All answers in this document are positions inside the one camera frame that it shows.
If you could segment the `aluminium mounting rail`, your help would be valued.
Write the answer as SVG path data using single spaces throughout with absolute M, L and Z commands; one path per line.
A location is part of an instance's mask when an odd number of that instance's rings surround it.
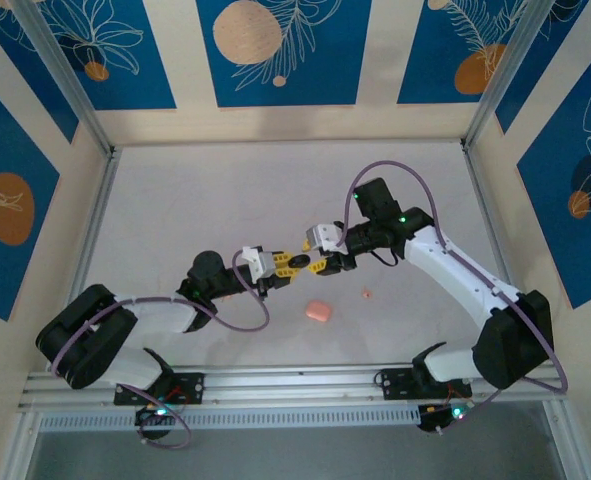
M 382 365 L 321 367 L 206 368 L 200 388 L 202 405 L 286 407 L 382 404 L 384 393 L 374 377 Z M 32 373 L 20 395 L 21 412 L 99 410 L 114 406 L 115 387 L 98 382 L 73 390 L 46 373 Z

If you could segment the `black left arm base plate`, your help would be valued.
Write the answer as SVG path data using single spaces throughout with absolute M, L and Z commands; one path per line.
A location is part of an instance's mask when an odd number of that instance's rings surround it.
M 164 374 L 146 393 L 171 406 L 200 405 L 204 393 L 203 373 Z M 146 405 L 148 400 L 124 388 L 117 387 L 113 403 L 117 406 Z

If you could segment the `aluminium frame leg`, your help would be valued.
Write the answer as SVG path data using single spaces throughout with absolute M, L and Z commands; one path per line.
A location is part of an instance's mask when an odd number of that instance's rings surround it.
M 26 480 L 42 415 L 20 412 L 12 417 L 11 431 L 0 467 L 0 480 Z
M 542 402 L 566 480 L 591 480 L 591 461 L 568 400 Z

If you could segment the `black left controller board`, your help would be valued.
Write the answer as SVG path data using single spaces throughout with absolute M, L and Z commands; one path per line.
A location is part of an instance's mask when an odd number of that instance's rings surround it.
M 175 419 L 164 408 L 143 407 L 136 411 L 134 424 L 142 440 L 157 441 L 171 432 Z

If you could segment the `black right controller board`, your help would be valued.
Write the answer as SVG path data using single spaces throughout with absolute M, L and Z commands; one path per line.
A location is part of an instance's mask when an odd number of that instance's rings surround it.
M 419 405 L 418 428 L 426 433 L 442 435 L 446 429 L 462 421 L 475 406 L 471 401 Z

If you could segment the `aluminium side rail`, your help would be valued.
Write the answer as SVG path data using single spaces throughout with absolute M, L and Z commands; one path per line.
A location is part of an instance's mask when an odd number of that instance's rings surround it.
M 73 300 L 84 290 L 86 278 L 90 269 L 96 243 L 101 230 L 102 222 L 110 199 L 112 187 L 115 181 L 122 150 L 115 148 L 108 158 L 94 203 L 90 212 L 89 221 L 85 231 L 79 261 L 73 277 L 69 300 Z
M 533 383 L 533 371 L 541 366 L 559 365 L 554 353 L 550 305 L 539 291 L 526 290 L 511 270 L 502 252 L 503 227 L 490 188 L 483 182 L 471 154 L 466 151 L 464 156 L 499 269 L 497 278 L 488 273 L 477 275 L 482 291 L 499 304 L 490 308 L 483 322 L 472 347 L 473 360 L 484 378 L 500 389 L 519 380 Z

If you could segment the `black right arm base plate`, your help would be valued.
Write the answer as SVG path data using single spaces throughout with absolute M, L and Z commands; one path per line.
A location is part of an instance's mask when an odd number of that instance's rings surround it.
M 385 400 L 447 400 L 472 396 L 471 386 L 462 380 L 436 382 L 421 378 L 412 368 L 382 369 L 374 380 Z

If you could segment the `black controller board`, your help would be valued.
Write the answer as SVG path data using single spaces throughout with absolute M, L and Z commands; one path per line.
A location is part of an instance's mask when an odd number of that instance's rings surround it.
M 143 407 L 136 411 L 134 424 L 142 440 L 157 441 L 171 432 L 175 419 L 164 408 Z
M 442 435 L 446 429 L 462 421 L 475 406 L 471 401 L 419 405 L 418 428 L 426 433 Z

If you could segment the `pink earbud charging case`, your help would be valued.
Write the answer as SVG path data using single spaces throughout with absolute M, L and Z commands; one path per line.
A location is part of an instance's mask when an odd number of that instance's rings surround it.
M 312 300 L 305 308 L 305 315 L 318 322 L 327 322 L 333 313 L 332 307 L 322 301 Z

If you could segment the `aluminium frame post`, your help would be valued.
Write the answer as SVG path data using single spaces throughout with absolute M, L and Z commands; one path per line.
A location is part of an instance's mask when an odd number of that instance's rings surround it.
M 88 131 L 94 145 L 108 161 L 111 161 L 115 150 L 114 145 L 109 140 L 89 97 L 38 7 L 32 0 L 8 0 L 8 2 L 75 116 Z
M 589 0 L 523 0 L 505 54 L 462 139 L 466 153 L 490 120 L 508 132 Z

